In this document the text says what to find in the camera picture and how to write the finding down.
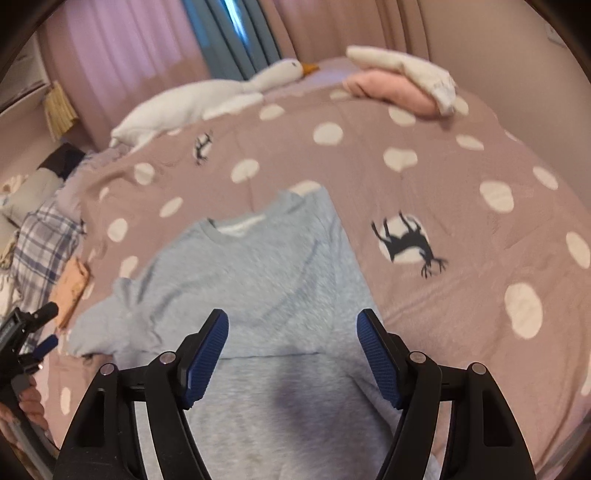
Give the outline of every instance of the yellow tassel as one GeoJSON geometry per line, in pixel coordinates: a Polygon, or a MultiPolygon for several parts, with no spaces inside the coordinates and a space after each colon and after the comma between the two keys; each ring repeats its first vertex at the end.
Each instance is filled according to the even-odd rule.
{"type": "Polygon", "coordinates": [[[43,108],[47,127],[54,141],[61,138],[78,120],[78,114],[59,82],[53,82],[43,99],[43,108]]]}

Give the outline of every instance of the wall outlet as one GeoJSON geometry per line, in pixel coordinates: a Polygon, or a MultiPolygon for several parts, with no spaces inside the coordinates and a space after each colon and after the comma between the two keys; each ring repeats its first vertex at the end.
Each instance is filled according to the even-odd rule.
{"type": "Polygon", "coordinates": [[[557,45],[560,45],[561,47],[566,47],[566,43],[564,43],[562,37],[558,35],[558,32],[548,22],[546,22],[546,34],[548,35],[548,38],[557,45]]]}

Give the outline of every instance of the checkered fabric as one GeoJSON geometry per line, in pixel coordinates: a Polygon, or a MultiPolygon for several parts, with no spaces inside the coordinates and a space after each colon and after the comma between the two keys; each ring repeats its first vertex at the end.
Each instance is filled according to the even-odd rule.
{"type": "MultiPolygon", "coordinates": [[[[34,312],[47,303],[81,234],[82,226],[64,217],[53,199],[27,215],[11,267],[11,275],[22,294],[23,312],[34,312]]],[[[22,351],[33,351],[40,335],[41,331],[32,334],[22,351]]]]}

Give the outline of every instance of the orange cloth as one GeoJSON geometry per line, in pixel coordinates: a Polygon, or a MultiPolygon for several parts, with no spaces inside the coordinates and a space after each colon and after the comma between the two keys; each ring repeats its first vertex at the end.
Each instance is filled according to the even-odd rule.
{"type": "Polygon", "coordinates": [[[435,99],[399,73],[364,70],[347,77],[343,87],[351,95],[387,100],[416,115],[440,116],[435,99]]]}
{"type": "Polygon", "coordinates": [[[59,308],[54,319],[57,328],[63,329],[67,326],[89,277],[88,269],[77,257],[68,260],[64,273],[49,295],[49,301],[54,301],[59,308]]]}

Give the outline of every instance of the orange beak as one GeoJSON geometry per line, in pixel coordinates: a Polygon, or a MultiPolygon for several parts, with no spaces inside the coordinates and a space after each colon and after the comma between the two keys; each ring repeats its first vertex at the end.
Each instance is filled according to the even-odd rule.
{"type": "Polygon", "coordinates": [[[307,77],[310,73],[320,70],[320,67],[316,63],[302,63],[301,66],[304,68],[304,77],[307,77]]]}

